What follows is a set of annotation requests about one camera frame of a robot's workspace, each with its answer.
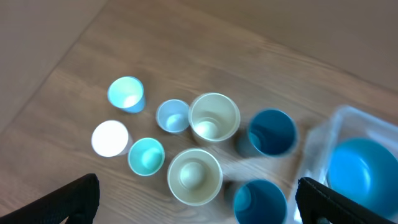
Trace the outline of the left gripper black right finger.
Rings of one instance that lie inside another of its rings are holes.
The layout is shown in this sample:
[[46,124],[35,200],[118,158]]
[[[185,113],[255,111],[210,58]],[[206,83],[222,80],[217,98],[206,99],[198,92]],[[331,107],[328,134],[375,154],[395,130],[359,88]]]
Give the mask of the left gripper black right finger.
[[298,180],[295,201],[303,224],[394,224],[310,177]]

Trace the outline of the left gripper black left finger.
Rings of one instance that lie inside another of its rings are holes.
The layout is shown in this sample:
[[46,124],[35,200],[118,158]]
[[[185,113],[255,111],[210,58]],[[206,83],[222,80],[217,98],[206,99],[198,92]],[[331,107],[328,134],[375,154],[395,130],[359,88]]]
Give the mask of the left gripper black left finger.
[[1,217],[1,223],[92,224],[100,204],[100,183],[86,174],[44,197]]

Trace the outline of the blue bowl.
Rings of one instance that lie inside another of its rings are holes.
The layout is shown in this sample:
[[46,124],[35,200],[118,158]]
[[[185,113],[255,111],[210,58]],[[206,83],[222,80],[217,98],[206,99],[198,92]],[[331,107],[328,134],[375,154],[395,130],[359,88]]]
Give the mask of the blue bowl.
[[370,139],[348,139],[335,147],[327,174],[331,189],[372,212],[397,214],[397,159]]

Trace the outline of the small pink cup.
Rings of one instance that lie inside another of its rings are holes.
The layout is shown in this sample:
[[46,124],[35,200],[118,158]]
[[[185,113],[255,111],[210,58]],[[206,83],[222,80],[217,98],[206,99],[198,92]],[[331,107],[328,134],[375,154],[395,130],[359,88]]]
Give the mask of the small pink cup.
[[93,131],[91,145],[95,153],[102,157],[121,156],[129,152],[133,138],[120,121],[107,120]]

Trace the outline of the small light blue cup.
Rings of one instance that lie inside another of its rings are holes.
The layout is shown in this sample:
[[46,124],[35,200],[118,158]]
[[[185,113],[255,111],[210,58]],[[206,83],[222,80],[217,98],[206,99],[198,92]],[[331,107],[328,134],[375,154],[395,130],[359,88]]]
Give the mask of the small light blue cup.
[[140,113],[146,105],[144,86],[136,77],[118,78],[108,88],[108,101],[127,113]]

